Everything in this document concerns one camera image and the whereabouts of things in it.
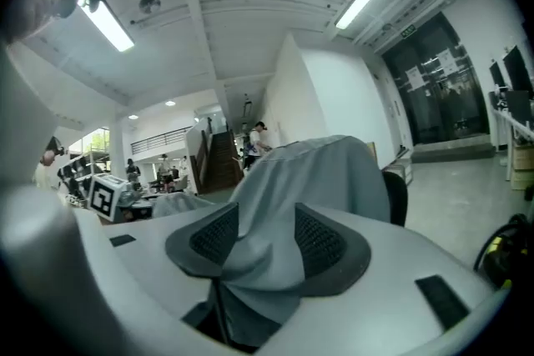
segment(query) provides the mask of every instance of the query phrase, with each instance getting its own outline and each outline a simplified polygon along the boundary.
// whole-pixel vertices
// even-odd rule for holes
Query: glass door
[[[488,132],[471,61],[443,14],[397,43],[384,59],[405,104],[414,143]]]

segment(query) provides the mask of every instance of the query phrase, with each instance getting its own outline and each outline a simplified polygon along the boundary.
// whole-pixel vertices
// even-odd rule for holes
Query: floor
[[[526,213],[500,157],[413,165],[406,227],[427,236],[467,266],[486,239],[514,213]]]

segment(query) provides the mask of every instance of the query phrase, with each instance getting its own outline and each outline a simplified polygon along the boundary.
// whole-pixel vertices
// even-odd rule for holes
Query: exit sign
[[[409,36],[411,36],[413,33],[415,33],[416,30],[417,30],[416,26],[411,24],[409,27],[407,27],[404,30],[402,30],[400,35],[402,36],[403,39],[406,39]]]

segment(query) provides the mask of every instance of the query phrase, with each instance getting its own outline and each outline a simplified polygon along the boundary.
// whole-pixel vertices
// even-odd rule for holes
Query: white pillar
[[[119,119],[109,125],[109,160],[111,161],[111,174],[126,179],[123,126]]]

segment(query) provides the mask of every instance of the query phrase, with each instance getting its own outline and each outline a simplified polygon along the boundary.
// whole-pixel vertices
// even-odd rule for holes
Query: poster
[[[440,60],[440,64],[443,67],[443,73],[446,76],[460,71],[460,69],[456,65],[456,60],[449,48],[445,51],[438,53],[436,56]]]
[[[417,66],[407,70],[406,76],[408,77],[412,91],[425,86],[425,81],[423,80],[421,73],[419,73],[419,68]]]

